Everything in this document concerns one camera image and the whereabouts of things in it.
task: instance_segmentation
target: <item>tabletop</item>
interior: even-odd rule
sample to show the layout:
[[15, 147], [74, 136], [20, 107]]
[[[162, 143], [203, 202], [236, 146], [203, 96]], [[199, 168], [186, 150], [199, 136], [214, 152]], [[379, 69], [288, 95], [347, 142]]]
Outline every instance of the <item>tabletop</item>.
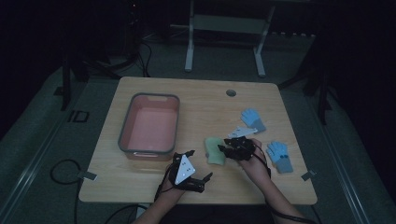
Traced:
[[[231, 97], [226, 91], [235, 91]], [[237, 126], [246, 127], [241, 112], [255, 108], [267, 130], [250, 134], [262, 142], [287, 144], [293, 172], [279, 174], [266, 155], [272, 180], [293, 204], [314, 204], [317, 195], [307, 172], [304, 158], [275, 84], [152, 77], [123, 77], [108, 110], [88, 171], [95, 181], [84, 180], [79, 198], [96, 203], [152, 203], [166, 167], [171, 161], [129, 160], [120, 150], [118, 139], [132, 97], [139, 92], [174, 94], [180, 99], [175, 152], [195, 150], [189, 157], [202, 179], [213, 172], [203, 193], [187, 192], [179, 203], [260, 204], [261, 192], [250, 182], [237, 162], [226, 159], [224, 165], [209, 164], [205, 156], [207, 137], [227, 138]]]

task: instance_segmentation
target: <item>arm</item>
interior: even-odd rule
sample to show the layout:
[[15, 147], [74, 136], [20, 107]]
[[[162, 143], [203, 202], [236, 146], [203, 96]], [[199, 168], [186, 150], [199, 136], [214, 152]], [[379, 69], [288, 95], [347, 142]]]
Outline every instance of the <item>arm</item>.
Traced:
[[167, 179], [163, 184], [163, 190], [170, 189], [160, 194], [158, 199], [146, 210], [134, 224], [154, 224], [160, 223], [163, 216], [169, 212], [184, 194], [184, 190], [171, 189], [172, 184]]
[[[252, 139], [254, 144], [258, 147], [262, 147], [262, 143], [256, 139]], [[255, 152], [260, 158], [265, 161], [262, 152], [256, 148]], [[240, 161], [239, 164], [247, 173], [250, 180], [260, 189], [265, 197], [265, 200], [278, 212], [294, 216], [304, 217], [282, 194], [277, 186], [272, 182], [263, 164], [256, 158], [252, 158], [249, 161]], [[282, 217], [274, 216], [276, 223], [298, 223], [292, 220], [288, 220]]]

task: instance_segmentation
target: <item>pink plastic bin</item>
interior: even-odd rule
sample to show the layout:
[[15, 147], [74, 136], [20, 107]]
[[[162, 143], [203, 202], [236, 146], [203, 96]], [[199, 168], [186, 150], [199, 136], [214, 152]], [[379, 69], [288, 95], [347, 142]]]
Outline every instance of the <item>pink plastic bin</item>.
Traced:
[[179, 105], [178, 97], [171, 94], [142, 92], [132, 98], [119, 139], [128, 159], [172, 159]]

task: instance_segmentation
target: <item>dark background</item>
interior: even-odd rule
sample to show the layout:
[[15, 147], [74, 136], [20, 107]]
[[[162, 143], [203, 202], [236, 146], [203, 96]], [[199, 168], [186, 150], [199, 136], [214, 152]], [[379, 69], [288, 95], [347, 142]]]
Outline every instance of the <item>dark background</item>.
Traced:
[[[128, 23], [149, 24], [169, 36], [169, 24], [188, 24], [188, 1], [2, 1], [0, 5], [0, 138], [47, 77], [71, 55], [78, 79], [87, 73], [79, 52], [106, 62]], [[197, 10], [261, 17], [254, 1], [210, 1]], [[324, 66], [340, 105], [354, 123], [395, 200], [396, 6], [395, 1], [276, 2], [270, 32], [315, 35], [308, 66]], [[130, 29], [131, 36], [140, 28]]]

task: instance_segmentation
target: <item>person's right hand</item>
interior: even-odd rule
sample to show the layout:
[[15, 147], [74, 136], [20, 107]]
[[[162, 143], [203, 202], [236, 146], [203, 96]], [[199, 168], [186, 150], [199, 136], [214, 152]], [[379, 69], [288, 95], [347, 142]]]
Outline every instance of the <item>person's right hand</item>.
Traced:
[[[254, 153], [263, 161], [265, 161], [265, 157], [264, 155], [262, 155], [262, 151], [260, 150], [260, 148], [262, 148], [262, 143], [254, 138], [252, 138], [251, 140], [253, 141], [254, 145], [256, 145], [256, 150], [254, 151]], [[268, 175], [266, 167], [257, 158], [251, 158], [248, 161], [239, 161], [239, 164], [242, 166], [242, 168], [247, 173], [247, 176], [256, 186], [262, 186], [262, 184], [265, 184], [265, 181], [271, 179]]]

